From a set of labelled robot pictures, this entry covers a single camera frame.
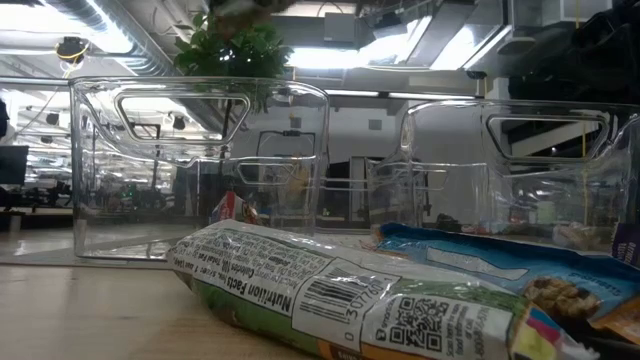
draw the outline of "green plant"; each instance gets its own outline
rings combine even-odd
[[[174,64],[185,75],[275,78],[284,73],[291,49],[282,46],[273,25],[254,25],[225,38],[214,21],[213,14],[199,13],[195,29],[177,25],[194,31],[189,43],[176,38],[180,53]]]

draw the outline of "wooden table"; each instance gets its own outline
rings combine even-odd
[[[306,359],[213,317],[170,271],[0,266],[2,359]]]

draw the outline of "snack bag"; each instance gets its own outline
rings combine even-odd
[[[476,277],[224,220],[167,254],[223,320],[326,359],[595,359]]]
[[[472,274],[524,295],[559,323],[588,321],[640,344],[640,271],[617,259],[399,224],[379,235],[380,251]]]
[[[234,219],[247,224],[262,225],[256,209],[252,208],[233,191],[227,191],[218,203],[218,206],[213,209],[209,224],[226,219]]]

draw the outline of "exposed duct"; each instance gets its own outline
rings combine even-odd
[[[114,39],[126,38],[132,49],[114,58],[138,76],[180,76],[169,57],[147,31],[116,0],[43,0],[70,19],[80,21],[98,33]],[[189,115],[206,130],[220,132],[224,121],[221,110],[198,99],[179,101]]]
[[[121,54],[122,57],[117,60],[134,74],[138,76],[180,75],[158,44],[120,2],[115,0],[44,0],[43,2],[70,19],[86,24],[96,32],[113,33],[114,38],[126,37],[133,47],[128,53]],[[127,59],[125,55],[131,55],[132,58]]]

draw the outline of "fluorescent light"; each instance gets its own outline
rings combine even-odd
[[[473,31],[464,26],[449,41],[440,55],[429,66],[431,70],[458,70],[464,65],[475,49]]]
[[[406,42],[407,34],[390,35],[376,39],[358,51],[359,61],[362,65],[366,65],[371,60],[382,60],[395,56],[404,49]]]
[[[511,25],[507,25],[504,29],[502,29],[502,31],[500,31],[500,33],[498,35],[496,35],[496,37],[494,37],[491,42],[489,42],[487,45],[485,45],[482,49],[480,49],[480,51],[478,51],[471,59],[469,59],[469,61],[467,61],[462,68],[467,70],[470,67],[472,67],[473,65],[475,65],[480,59],[482,59],[485,55],[487,55],[487,53],[489,52],[489,50],[491,50],[494,46],[496,46],[505,36],[507,36],[507,34],[509,34],[511,32],[512,26]]]
[[[335,96],[378,97],[377,91],[325,90],[325,92],[329,95],[335,95]]]
[[[407,24],[407,32],[411,35],[409,35],[409,39],[407,40],[404,49],[398,52],[398,56],[396,56],[396,64],[407,61],[413,50],[418,45],[420,39],[422,39],[422,35],[427,31],[432,19],[433,18],[431,16],[425,16],[420,20],[414,20]]]
[[[287,65],[302,69],[352,69],[360,66],[360,61],[357,50],[294,48]]]
[[[287,10],[274,16],[324,17],[326,13],[355,14],[355,3],[304,1],[291,5]]]
[[[469,100],[475,99],[467,95],[445,95],[445,94],[413,94],[413,93],[389,93],[392,99],[405,100]]]

